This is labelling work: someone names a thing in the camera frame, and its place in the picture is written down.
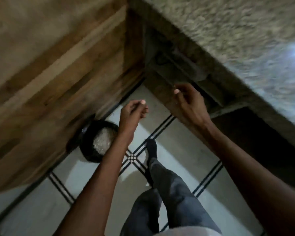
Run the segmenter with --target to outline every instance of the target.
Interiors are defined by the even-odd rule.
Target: granite countertop
[[[295,0],[143,0],[295,125]]]

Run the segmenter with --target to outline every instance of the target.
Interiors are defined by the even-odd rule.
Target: rice
[[[101,155],[104,155],[110,148],[111,143],[116,137],[116,131],[111,128],[104,127],[95,136],[93,141],[94,149]]]

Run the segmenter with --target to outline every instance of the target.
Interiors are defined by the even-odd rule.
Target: pant leg
[[[149,168],[154,187],[166,206],[169,228],[202,226],[221,234],[181,177],[166,169],[156,158],[151,159]]]
[[[162,199],[157,189],[143,192],[134,202],[120,236],[152,236],[159,232],[158,217]]]

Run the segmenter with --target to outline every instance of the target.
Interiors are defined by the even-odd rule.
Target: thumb
[[[182,94],[182,92],[179,89],[174,90],[174,95],[176,96],[178,103],[181,107],[188,104],[184,95]]]
[[[145,108],[145,100],[141,100],[136,109],[132,112],[132,115],[137,116],[138,118],[141,118],[141,113]]]

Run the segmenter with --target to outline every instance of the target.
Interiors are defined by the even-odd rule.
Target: wooden wall
[[[102,116],[143,71],[142,26],[126,0],[9,1],[0,14],[20,19],[7,15],[15,29],[0,39],[0,191],[44,174],[82,121]]]

